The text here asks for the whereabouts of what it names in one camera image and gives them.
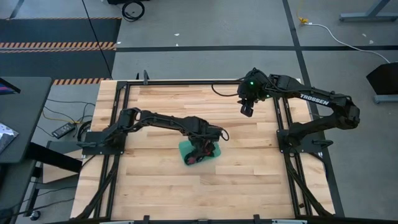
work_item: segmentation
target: wooden table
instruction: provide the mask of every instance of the wooden table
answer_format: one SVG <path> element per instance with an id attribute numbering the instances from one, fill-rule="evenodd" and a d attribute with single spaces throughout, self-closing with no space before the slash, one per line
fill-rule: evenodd
<path id="1" fill-rule="evenodd" d="M 109 125 L 116 82 L 101 83 L 93 131 Z M 237 86 L 215 88 L 232 94 Z M 276 138 L 273 101 L 258 103 L 252 118 L 240 113 L 237 101 L 237 96 L 214 94 L 209 85 L 132 86 L 128 108 L 176 117 L 198 116 L 225 128 L 231 139 L 220 139 L 220 157 L 186 166 L 178 144 L 187 138 L 179 132 L 146 127 L 129 134 L 119 163 L 112 220 L 142 220 L 144 215 L 150 215 L 151 220 L 252 219 L 254 214 L 261 218 L 293 218 L 287 172 Z M 310 121 L 305 101 L 291 99 L 289 103 L 293 121 Z M 77 216 L 97 191 L 102 162 L 103 156 L 96 156 L 81 171 L 71 217 Z M 302 154 L 302 163 L 308 188 L 333 213 L 323 164 L 308 154 Z M 300 189 L 296 188 L 302 202 Z"/>

